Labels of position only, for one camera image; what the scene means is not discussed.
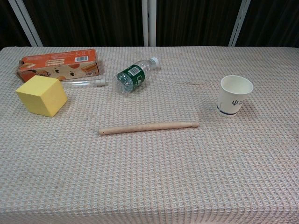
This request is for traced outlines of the white paper cup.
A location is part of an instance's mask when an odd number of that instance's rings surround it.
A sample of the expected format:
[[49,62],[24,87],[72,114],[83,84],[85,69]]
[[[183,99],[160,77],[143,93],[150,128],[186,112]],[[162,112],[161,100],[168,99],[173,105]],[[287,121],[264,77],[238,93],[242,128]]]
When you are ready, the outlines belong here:
[[248,79],[236,75],[225,76],[220,85],[217,112],[221,116],[232,118],[237,115],[254,86]]

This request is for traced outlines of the wooden stick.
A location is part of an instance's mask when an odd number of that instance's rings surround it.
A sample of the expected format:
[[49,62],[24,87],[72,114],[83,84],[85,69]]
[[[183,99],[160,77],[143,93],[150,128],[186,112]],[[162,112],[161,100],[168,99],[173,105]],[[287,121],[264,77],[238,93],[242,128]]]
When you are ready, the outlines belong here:
[[110,135],[118,133],[142,132],[153,130],[166,130],[166,129],[180,129],[180,128],[197,128],[198,122],[163,122],[163,123],[150,123],[129,126],[116,126],[105,127],[99,130],[99,135]]

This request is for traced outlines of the green label plastic bottle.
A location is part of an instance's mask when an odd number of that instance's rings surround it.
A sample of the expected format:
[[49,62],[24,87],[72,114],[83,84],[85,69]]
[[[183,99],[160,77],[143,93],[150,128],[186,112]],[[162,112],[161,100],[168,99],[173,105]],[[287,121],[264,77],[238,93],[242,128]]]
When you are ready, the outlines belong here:
[[160,69],[160,62],[156,57],[149,60],[140,60],[116,74],[113,77],[113,84],[117,91],[130,93],[143,84],[158,69]]

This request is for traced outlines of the beige woven tablecloth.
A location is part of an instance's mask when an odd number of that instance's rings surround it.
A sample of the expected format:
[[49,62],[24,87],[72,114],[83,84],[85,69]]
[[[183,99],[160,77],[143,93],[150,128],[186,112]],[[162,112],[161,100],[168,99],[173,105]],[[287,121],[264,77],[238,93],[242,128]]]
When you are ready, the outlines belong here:
[[[106,87],[66,88],[52,118],[16,95],[24,56],[0,50],[0,224],[299,224],[299,48],[98,47]],[[130,93],[113,77],[156,57]],[[225,76],[254,86],[236,116]],[[105,127],[198,122],[99,135]]]

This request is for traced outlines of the clear glass test tube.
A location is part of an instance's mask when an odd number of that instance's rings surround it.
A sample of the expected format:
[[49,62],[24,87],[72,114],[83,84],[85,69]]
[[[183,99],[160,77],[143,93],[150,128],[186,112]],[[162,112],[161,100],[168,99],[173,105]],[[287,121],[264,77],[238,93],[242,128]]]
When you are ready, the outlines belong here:
[[81,81],[61,81],[63,87],[76,88],[76,87],[102,87],[107,86],[105,79],[81,80]]

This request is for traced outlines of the dark curtain panel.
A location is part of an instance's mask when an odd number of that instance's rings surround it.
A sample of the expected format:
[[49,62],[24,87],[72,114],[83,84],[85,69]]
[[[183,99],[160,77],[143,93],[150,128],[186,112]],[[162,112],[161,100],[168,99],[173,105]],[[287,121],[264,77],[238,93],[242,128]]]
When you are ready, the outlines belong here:
[[157,0],[156,45],[228,46],[242,0]]
[[43,46],[143,46],[142,0],[23,0]]
[[8,0],[0,0],[0,50],[31,46]]
[[299,48],[299,0],[251,0],[235,45]]

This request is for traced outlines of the orange cardboard box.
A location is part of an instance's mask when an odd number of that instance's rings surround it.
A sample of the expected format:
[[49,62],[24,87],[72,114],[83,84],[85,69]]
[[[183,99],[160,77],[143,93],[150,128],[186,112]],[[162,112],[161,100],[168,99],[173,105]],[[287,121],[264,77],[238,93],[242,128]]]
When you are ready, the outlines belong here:
[[99,75],[95,49],[25,56],[19,61],[16,75],[27,82],[35,75],[60,81]]

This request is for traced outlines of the yellow foam cube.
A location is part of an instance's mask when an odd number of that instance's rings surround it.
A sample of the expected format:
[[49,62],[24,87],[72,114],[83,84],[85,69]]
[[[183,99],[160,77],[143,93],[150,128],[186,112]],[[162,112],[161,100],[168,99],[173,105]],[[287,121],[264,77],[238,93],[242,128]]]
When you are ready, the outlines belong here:
[[46,117],[54,117],[67,102],[63,86],[56,78],[35,75],[15,92],[29,112]]

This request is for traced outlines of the white frame post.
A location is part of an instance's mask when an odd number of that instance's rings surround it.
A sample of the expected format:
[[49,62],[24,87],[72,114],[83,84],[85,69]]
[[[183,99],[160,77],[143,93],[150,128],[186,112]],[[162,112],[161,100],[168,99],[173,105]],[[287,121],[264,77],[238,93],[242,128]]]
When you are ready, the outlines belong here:
[[240,31],[242,29],[242,25],[245,20],[250,3],[251,3],[251,0],[242,0],[241,1],[239,12],[238,12],[237,18],[235,20],[235,25],[234,25],[234,28],[233,28],[233,31],[232,31],[232,34],[231,34],[231,37],[230,37],[230,40],[228,43],[229,47],[234,47],[236,45],[236,42],[238,40]]
[[155,47],[157,38],[157,0],[142,1],[143,45]]
[[23,0],[8,0],[12,10],[17,17],[28,41],[32,47],[43,47],[40,36],[32,22]]

